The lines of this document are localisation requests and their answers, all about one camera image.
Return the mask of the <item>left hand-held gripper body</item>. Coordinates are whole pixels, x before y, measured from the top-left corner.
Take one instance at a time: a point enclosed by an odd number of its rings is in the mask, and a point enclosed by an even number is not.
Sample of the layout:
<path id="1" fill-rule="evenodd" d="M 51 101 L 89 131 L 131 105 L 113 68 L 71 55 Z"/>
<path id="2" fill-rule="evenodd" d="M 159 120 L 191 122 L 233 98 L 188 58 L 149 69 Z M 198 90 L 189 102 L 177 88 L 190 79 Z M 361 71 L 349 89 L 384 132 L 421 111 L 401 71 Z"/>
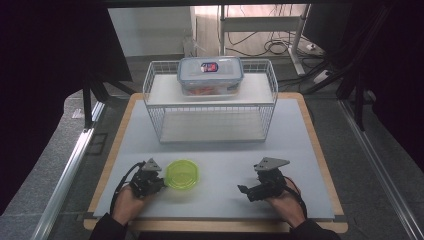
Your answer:
<path id="1" fill-rule="evenodd" d="M 139 164 L 139 169 L 133 175 L 129 185 L 133 194 L 137 198 L 143 198 L 156 192 L 156 184 L 162 180 L 156 179 L 156 172 L 160 172 L 162 168 L 150 158 L 147 162 L 143 161 Z"/>

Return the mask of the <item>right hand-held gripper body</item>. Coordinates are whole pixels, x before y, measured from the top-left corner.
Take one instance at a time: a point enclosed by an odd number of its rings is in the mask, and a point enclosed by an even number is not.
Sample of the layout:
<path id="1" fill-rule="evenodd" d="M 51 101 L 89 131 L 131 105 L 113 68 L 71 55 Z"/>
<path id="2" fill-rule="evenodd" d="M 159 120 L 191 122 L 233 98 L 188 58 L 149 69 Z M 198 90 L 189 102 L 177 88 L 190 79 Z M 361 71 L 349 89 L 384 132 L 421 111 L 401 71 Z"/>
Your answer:
<path id="1" fill-rule="evenodd" d="M 288 165 L 289 160 L 264 157 L 258 164 L 254 166 L 256 173 L 258 171 L 265 172 L 265 181 L 259 185 L 250 188 L 248 199 L 253 201 L 265 200 L 269 197 L 278 197 L 284 191 L 286 181 L 284 175 L 279 170 L 280 167 Z"/>

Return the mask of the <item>green round plastic container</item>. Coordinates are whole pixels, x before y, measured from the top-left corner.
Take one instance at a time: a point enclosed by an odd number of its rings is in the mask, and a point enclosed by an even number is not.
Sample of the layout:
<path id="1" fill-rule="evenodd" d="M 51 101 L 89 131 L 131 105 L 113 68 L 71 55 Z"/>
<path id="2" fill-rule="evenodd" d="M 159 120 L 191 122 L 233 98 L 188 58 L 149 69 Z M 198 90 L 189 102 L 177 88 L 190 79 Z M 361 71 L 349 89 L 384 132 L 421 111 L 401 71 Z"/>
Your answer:
<path id="1" fill-rule="evenodd" d="M 199 169 L 195 162 L 180 159 L 166 167 L 165 185 L 175 190 L 190 190 L 199 181 Z"/>

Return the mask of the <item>white wire shelf rack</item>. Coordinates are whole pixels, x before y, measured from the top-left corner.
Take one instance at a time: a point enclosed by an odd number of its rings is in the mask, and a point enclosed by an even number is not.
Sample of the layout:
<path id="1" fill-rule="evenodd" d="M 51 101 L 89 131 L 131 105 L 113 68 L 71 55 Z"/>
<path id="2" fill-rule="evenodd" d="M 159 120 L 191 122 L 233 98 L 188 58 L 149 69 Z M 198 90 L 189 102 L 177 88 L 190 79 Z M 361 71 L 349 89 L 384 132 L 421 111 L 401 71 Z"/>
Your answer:
<path id="1" fill-rule="evenodd" d="M 272 63 L 241 61 L 244 79 L 234 95 L 187 96 L 176 61 L 150 63 L 144 103 L 160 142 L 264 141 L 278 98 Z"/>

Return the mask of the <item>clear rectangular container blue rim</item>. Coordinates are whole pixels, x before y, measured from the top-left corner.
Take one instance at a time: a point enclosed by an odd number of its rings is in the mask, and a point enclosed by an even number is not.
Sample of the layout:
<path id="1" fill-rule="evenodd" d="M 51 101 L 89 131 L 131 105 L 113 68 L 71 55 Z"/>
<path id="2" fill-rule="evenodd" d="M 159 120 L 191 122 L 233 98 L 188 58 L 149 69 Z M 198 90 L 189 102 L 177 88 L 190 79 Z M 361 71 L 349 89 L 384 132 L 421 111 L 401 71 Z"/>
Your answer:
<path id="1" fill-rule="evenodd" d="M 188 97 L 234 96 L 244 79 L 239 57 L 191 57 L 179 61 L 177 81 Z"/>

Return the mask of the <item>person's left hand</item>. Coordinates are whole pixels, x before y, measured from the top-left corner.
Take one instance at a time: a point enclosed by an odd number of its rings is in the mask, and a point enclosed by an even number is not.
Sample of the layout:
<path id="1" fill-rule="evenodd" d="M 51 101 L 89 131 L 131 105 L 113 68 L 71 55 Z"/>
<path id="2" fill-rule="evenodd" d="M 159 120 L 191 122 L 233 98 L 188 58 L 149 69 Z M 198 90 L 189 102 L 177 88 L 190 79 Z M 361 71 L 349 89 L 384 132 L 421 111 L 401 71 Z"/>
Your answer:
<path id="1" fill-rule="evenodd" d="M 119 191 L 112 211 L 112 218 L 125 226 L 141 213 L 152 198 L 152 195 L 137 198 L 134 196 L 131 187 L 126 185 Z"/>

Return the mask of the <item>person's right hand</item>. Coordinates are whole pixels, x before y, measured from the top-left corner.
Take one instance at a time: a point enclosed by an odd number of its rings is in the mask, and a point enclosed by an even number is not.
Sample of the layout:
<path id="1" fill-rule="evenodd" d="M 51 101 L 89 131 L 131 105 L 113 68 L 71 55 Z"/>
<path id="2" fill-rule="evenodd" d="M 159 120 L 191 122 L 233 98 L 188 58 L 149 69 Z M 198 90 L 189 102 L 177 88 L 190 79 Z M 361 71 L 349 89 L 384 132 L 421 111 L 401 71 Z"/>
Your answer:
<path id="1" fill-rule="evenodd" d="M 278 197 L 267 198 L 266 201 L 292 228 L 298 227 L 306 220 L 300 203 L 288 191 Z"/>

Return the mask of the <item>grey table mat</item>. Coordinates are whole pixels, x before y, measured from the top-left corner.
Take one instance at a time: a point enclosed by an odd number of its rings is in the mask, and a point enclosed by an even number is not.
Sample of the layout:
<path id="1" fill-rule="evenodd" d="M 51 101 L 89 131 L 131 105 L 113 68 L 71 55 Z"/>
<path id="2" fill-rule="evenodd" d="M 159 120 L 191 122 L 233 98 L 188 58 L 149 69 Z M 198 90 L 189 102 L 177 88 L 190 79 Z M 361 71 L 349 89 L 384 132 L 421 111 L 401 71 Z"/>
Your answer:
<path id="1" fill-rule="evenodd" d="M 264 157 L 290 162 L 281 172 L 300 188 L 310 218 L 335 216 L 295 99 L 277 102 L 264 142 L 202 144 L 161 144 L 144 102 L 138 100 L 94 215 L 109 211 L 115 188 L 135 163 L 154 159 L 164 168 L 177 159 L 190 159 L 198 166 L 198 183 L 190 190 L 162 189 L 142 212 L 143 218 L 275 219 L 277 215 L 266 202 L 251 202 L 238 189 L 240 185 L 258 184 L 254 165 Z"/>

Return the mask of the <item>black metal stand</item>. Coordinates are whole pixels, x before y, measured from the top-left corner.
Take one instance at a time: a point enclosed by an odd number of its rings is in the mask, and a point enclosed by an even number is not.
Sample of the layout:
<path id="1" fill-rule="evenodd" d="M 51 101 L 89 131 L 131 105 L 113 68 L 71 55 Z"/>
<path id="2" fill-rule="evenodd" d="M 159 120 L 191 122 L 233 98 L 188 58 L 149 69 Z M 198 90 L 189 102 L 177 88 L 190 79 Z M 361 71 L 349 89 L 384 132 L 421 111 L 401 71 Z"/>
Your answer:
<path id="1" fill-rule="evenodd" d="M 95 98 L 104 103 L 109 98 L 109 93 L 105 87 L 105 83 L 112 85 L 113 87 L 123 91 L 128 95 L 135 93 L 135 90 L 124 85 L 119 81 L 115 81 L 104 74 L 89 73 L 83 80 L 83 111 L 84 111 L 84 128 L 89 129 L 93 126 L 93 113 L 91 109 L 91 94 L 94 94 Z"/>
<path id="2" fill-rule="evenodd" d="M 347 99 L 352 92 L 354 97 L 354 122 L 361 131 L 363 125 L 363 105 L 364 105 L 364 81 L 358 67 L 349 66 L 343 74 L 343 80 L 336 91 L 338 99 Z"/>

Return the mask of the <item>white power strip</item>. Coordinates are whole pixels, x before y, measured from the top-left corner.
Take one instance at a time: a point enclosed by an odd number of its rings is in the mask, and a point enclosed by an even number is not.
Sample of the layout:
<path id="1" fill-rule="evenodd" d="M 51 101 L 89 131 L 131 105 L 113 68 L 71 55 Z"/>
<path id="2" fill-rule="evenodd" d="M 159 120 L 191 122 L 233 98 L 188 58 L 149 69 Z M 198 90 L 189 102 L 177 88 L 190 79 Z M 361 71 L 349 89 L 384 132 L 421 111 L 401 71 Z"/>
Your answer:
<path id="1" fill-rule="evenodd" d="M 315 84 L 321 83 L 325 79 L 327 79 L 332 74 L 329 70 L 323 70 L 321 73 L 319 73 L 313 80 Z"/>

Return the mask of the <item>black curtain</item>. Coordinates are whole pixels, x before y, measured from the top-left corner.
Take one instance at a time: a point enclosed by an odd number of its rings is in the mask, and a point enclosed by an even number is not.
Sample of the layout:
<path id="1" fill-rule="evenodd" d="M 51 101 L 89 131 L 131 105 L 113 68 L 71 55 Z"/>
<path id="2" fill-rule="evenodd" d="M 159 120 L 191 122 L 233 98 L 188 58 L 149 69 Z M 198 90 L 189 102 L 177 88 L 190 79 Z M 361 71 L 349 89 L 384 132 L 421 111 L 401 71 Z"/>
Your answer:
<path id="1" fill-rule="evenodd" d="M 368 52 L 380 122 L 424 170 L 424 0 L 397 0 Z"/>
<path id="2" fill-rule="evenodd" d="M 71 94 L 132 79 L 104 0 L 0 0 L 0 215 Z"/>

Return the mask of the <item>aluminium rail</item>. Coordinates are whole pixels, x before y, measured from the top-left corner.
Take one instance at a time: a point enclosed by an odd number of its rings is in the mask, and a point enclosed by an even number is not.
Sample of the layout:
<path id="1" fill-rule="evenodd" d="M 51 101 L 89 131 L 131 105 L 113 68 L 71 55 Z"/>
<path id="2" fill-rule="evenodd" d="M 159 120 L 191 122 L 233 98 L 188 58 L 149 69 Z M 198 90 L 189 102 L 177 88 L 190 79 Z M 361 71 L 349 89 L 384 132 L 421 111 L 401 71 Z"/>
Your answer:
<path id="1" fill-rule="evenodd" d="M 103 109 L 104 104 L 97 102 L 90 111 L 91 116 L 89 117 L 89 120 L 91 121 L 91 124 L 88 127 L 85 127 L 80 134 L 30 240 L 48 240 Z"/>
<path id="2" fill-rule="evenodd" d="M 407 201 L 395 186 L 366 132 L 361 130 L 356 124 L 353 116 L 354 111 L 350 107 L 349 102 L 347 100 L 339 100 L 338 103 L 409 239 L 424 240 L 424 229 L 419 226 Z"/>

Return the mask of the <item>white desk frame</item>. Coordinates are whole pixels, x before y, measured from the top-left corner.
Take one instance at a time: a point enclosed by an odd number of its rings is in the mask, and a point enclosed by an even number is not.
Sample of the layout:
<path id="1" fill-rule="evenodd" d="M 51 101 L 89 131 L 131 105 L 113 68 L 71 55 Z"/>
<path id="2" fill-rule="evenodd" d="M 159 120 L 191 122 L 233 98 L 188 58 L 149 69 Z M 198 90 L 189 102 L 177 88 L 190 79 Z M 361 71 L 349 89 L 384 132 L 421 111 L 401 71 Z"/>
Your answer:
<path id="1" fill-rule="evenodd" d="M 298 57 L 297 49 L 303 33 L 304 25 L 310 9 L 306 4 L 300 16 L 275 17 L 226 17 L 225 6 L 220 6 L 219 14 L 219 54 L 225 54 L 226 32 L 295 32 L 294 40 L 288 46 L 288 54 L 298 76 L 304 76 L 305 71 Z"/>

